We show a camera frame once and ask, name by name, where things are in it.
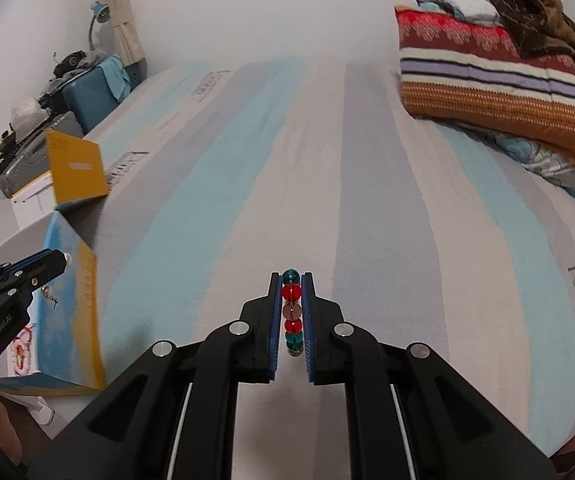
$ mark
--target pillow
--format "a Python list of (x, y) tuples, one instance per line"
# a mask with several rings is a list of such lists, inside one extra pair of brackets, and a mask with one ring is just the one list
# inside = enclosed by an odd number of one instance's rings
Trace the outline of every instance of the pillow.
[(575, 165), (563, 156), (521, 137), (500, 134), (493, 130), (471, 128), (466, 125), (463, 127), (466, 130), (473, 130), (496, 144), (526, 170), (542, 176), (555, 186), (565, 188), (575, 198)]
[(475, 23), (482, 27), (496, 27), (502, 25), (501, 16), (489, 0), (418, 0), (419, 7), (423, 10), (431, 10), (424, 7), (428, 2), (447, 9), (460, 22)]
[(414, 117), (538, 141), (575, 165), (575, 63), (521, 59), (502, 27), (397, 7), (401, 98)]

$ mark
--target metal bolt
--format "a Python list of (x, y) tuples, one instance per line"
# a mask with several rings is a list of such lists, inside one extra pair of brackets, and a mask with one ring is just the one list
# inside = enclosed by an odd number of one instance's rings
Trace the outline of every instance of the metal bolt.
[(427, 345), (423, 345), (423, 343), (416, 343), (411, 346), (410, 354), (412, 354), (416, 359), (425, 359), (429, 357), (431, 351)]
[(152, 353), (157, 357), (165, 357), (171, 352), (172, 348), (169, 341), (158, 341), (158, 343), (152, 347)]
[(341, 337), (347, 337), (354, 333), (354, 327), (349, 323), (339, 323), (334, 327), (334, 333)]
[(248, 325), (244, 321), (234, 321), (230, 325), (230, 332), (232, 332), (234, 335), (247, 334), (247, 331), (249, 329), (250, 329), (250, 325)]

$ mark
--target mattress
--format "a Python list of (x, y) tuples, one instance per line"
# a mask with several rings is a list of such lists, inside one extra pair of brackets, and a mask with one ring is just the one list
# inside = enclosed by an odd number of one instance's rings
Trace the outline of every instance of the mattress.
[[(393, 68), (187, 63), (88, 138), (112, 191), (73, 221), (110, 379), (294, 267), (378, 340), (432, 346), (546, 454), (575, 434), (575, 199), (412, 119)], [(234, 478), (349, 478), (345, 416), (343, 388), (308, 384), (282, 344), (276, 381), (240, 386)]]

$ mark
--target striped pillowcase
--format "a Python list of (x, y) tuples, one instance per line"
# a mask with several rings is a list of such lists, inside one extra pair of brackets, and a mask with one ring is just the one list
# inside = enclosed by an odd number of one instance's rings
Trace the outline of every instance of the striped pillowcase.
[(502, 27), (395, 7), (401, 97), (414, 117), (464, 121), (538, 141), (575, 165), (575, 63), (522, 59)]

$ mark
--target beaded bracelet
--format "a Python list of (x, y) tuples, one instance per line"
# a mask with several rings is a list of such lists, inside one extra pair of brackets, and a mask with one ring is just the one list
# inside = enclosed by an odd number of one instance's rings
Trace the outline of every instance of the beaded bracelet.
[(296, 357), (303, 353), (303, 322), (302, 309), (298, 300), (301, 298), (301, 276), (294, 269), (287, 269), (283, 273), (283, 288), (281, 295), (285, 300), (283, 317), (285, 317), (285, 339), (287, 351)]

